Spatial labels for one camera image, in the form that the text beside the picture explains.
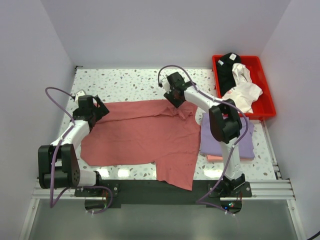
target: white label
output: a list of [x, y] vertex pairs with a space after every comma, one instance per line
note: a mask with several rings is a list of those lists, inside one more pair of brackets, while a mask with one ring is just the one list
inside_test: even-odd
[[232, 53], [229, 58], [230, 58], [232, 61], [234, 61], [234, 60], [236, 59], [236, 57], [237, 57], [237, 55], [235, 55], [234, 53]]

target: folded purple cloth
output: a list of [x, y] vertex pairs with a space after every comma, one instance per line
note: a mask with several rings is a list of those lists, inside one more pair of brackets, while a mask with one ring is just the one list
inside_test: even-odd
[[[240, 130], [240, 134], [242, 135], [246, 129], [246, 121], [243, 117], [241, 117], [240, 119], [242, 123], [242, 129]], [[249, 121], [249, 130], [238, 143], [240, 158], [255, 158], [254, 144], [252, 142], [252, 134], [254, 133], [254, 127], [254, 124]], [[222, 156], [220, 143], [214, 139], [210, 131], [210, 121], [208, 113], [204, 113], [202, 116], [200, 153], [213, 156]]]

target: speckled table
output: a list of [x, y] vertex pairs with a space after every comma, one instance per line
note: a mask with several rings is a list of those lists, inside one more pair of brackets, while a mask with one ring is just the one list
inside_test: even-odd
[[[166, 69], [165, 74], [176, 72], [176, 69]], [[216, 95], [214, 73], [210, 69], [187, 69], [194, 82], [204, 91]], [[83, 89], [89, 95], [98, 95], [104, 103], [164, 99], [164, 90], [158, 87], [158, 69], [78, 69], [71, 92], [75, 94]], [[70, 99], [67, 110], [71, 113], [77, 108]], [[196, 121], [201, 122], [202, 113], [196, 112]], [[69, 118], [64, 116], [60, 134], [67, 128]], [[275, 180], [273, 158], [270, 146], [261, 122], [254, 120], [253, 145], [255, 158], [253, 161], [242, 162], [241, 166], [246, 180]], [[103, 179], [137, 179], [155, 180], [156, 166], [152, 163], [140, 165], [115, 165], [91, 167], [80, 158], [81, 147], [76, 154], [81, 169], [97, 170]], [[194, 172], [195, 180], [218, 179], [223, 170], [223, 163], [210, 163], [204, 155], [199, 154]]]

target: white wall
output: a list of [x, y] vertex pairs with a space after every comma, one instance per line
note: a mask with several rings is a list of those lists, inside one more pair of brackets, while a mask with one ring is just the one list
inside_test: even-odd
[[290, 0], [42, 0], [76, 65], [211, 68], [260, 55]]
[[309, 236], [320, 228], [319, 10], [320, 1], [292, 0], [261, 54], [277, 110], [272, 145]]
[[[39, 0], [0, 2], [0, 235], [18, 239], [38, 176], [38, 148], [62, 113], [44, 89], [70, 90], [73, 64]], [[59, 102], [67, 98], [59, 96]]]

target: gray floor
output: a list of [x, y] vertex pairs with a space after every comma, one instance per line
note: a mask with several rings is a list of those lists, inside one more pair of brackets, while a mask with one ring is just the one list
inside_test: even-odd
[[236, 219], [200, 205], [123, 205], [91, 216], [83, 200], [41, 200], [32, 240], [296, 240], [286, 201], [247, 200]]

